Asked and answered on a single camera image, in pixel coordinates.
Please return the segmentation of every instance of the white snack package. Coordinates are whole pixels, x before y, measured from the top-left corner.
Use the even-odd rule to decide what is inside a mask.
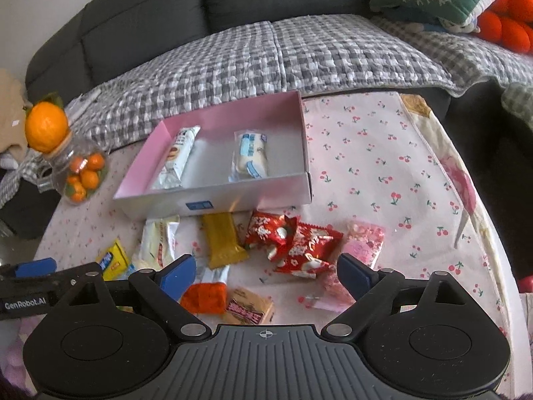
[[[152,189],[170,189],[181,186],[181,176],[193,148],[199,126],[181,128],[167,153],[163,169],[159,172]]]
[[[164,219],[146,220],[142,231],[141,249],[137,260],[132,259],[135,270],[151,268],[159,271],[176,260],[176,233],[180,225],[178,215]]]
[[[267,177],[266,147],[267,136],[258,130],[235,132],[235,149],[230,181]]]

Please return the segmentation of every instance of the glass jar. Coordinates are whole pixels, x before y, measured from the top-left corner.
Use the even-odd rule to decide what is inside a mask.
[[[55,189],[74,204],[89,199],[108,172],[107,154],[94,141],[72,132],[43,159],[46,163],[37,171],[39,192]]]

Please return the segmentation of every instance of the checkered blanket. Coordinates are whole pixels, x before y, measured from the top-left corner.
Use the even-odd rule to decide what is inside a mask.
[[[458,90],[446,69],[367,19],[305,16],[235,27],[156,57],[100,85],[73,131],[118,149],[145,139],[166,117],[243,97],[428,86]],[[4,176],[0,208],[20,179],[36,182],[41,162],[32,152]]]
[[[511,84],[502,95],[502,107],[533,130],[533,84]]]
[[[513,53],[474,36],[424,31],[411,33],[404,23],[373,17],[372,22],[440,63],[460,94],[473,84],[495,79],[500,86],[533,84],[533,58]]]

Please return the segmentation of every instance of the pink tablecloth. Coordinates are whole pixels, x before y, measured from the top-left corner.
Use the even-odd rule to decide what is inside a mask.
[[[435,270],[450,272],[507,333],[509,314],[491,267],[495,251],[487,243],[489,232],[470,180],[435,117],[416,98],[406,96],[404,101],[413,113],[397,93],[306,100],[314,199],[311,205],[281,211],[340,231],[352,219],[382,225],[386,237],[378,267],[393,267],[412,278],[428,278]],[[428,131],[431,146],[421,131]],[[138,143],[111,155],[111,173],[88,203],[60,203],[37,258],[54,257],[59,269],[91,262],[117,237],[127,253],[134,251],[143,224],[129,221],[114,208],[112,198],[140,147]],[[241,235],[249,216],[234,216]],[[177,253],[201,257],[209,252],[199,224],[198,217],[181,219]],[[263,254],[252,253],[249,261],[231,267],[230,286],[271,296],[273,323],[315,323],[320,329],[335,316],[312,308],[321,295],[316,282],[275,274],[273,267]],[[219,322],[204,319],[211,325]],[[515,391],[513,368],[511,364],[500,386],[510,396]]]

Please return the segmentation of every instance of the pink box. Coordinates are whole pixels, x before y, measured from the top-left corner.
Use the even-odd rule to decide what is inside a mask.
[[[182,187],[153,190],[178,131],[199,125]],[[234,132],[266,134],[268,177],[229,182]],[[302,102],[298,92],[241,99],[163,120],[133,161],[114,200],[132,220],[238,212],[311,203]]]

